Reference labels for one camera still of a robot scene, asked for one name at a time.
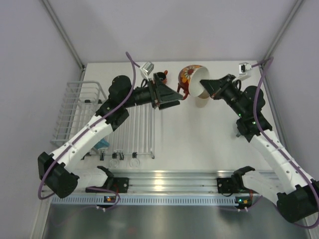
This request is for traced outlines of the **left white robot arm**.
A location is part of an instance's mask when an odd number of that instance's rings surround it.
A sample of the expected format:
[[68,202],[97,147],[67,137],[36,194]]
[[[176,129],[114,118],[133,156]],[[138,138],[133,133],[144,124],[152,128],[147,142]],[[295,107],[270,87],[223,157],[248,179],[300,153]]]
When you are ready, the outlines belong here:
[[41,180],[38,198],[46,185],[59,198],[75,190],[94,187],[109,192],[114,185],[112,173],[103,166],[77,170],[81,159],[100,140],[113,133],[128,117],[128,108],[151,104],[159,110],[180,104],[183,96],[162,82],[158,74],[143,88],[135,87],[135,80],[119,75],[112,80],[108,99],[99,107],[89,122],[69,141],[51,153],[39,155],[38,173]]

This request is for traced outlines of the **red floral white-inside cup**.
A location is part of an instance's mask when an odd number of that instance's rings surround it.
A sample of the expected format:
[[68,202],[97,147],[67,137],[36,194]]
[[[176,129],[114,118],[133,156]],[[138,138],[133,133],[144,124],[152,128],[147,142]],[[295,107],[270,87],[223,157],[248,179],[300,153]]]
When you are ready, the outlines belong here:
[[207,99],[209,93],[201,85],[201,80],[208,80],[209,70],[202,65],[189,65],[184,67],[178,75],[177,92],[183,90],[185,100],[188,96]]

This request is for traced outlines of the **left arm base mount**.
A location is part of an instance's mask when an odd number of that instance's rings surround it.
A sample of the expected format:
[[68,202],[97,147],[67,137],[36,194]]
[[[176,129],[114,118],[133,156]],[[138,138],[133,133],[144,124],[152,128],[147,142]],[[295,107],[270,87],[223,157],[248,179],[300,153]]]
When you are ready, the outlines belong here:
[[107,179],[104,181],[102,186],[92,186],[93,188],[97,188],[98,190],[89,189],[87,187],[85,189],[86,193],[101,192],[101,189],[111,190],[116,193],[127,193],[129,188],[129,178],[115,177],[115,175],[104,166],[97,166],[97,169],[103,171],[104,174],[107,176]]

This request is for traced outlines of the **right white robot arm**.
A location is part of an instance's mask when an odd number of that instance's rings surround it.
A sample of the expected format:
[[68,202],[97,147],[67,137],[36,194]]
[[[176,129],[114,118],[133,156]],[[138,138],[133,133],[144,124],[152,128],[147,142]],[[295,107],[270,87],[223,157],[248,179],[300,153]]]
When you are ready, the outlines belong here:
[[241,82],[233,75],[218,80],[201,80],[201,85],[213,100],[224,100],[239,116],[239,134],[263,156],[279,182],[264,177],[246,166],[231,176],[234,189],[252,190],[272,202],[281,216],[290,223],[319,211],[319,183],[289,155],[280,143],[270,123],[262,114],[265,105],[261,85],[240,89]]

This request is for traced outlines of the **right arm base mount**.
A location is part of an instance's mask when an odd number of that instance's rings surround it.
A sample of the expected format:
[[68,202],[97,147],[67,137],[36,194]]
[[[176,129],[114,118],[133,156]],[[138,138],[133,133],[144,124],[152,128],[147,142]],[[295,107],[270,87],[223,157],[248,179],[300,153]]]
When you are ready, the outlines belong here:
[[224,196],[231,196],[235,193],[248,193],[249,189],[244,186],[242,176],[254,170],[250,166],[245,166],[234,171],[231,176],[218,177],[216,179],[218,193]]

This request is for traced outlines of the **blue speckled mug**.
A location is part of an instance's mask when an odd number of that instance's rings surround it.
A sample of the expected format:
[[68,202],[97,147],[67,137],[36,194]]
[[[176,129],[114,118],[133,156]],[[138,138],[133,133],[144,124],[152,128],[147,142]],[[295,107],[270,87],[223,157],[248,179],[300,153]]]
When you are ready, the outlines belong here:
[[93,153],[101,153],[108,151],[110,144],[103,138],[99,142],[97,142],[93,148],[91,149],[91,152]]

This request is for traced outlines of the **grey glazed mug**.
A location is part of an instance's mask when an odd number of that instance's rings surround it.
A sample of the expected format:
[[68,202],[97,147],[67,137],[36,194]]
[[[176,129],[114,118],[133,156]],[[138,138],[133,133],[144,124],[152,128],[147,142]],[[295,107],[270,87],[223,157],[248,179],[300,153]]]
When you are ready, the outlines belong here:
[[245,136],[245,131],[239,130],[239,131],[236,133],[236,137],[241,137],[241,136]]

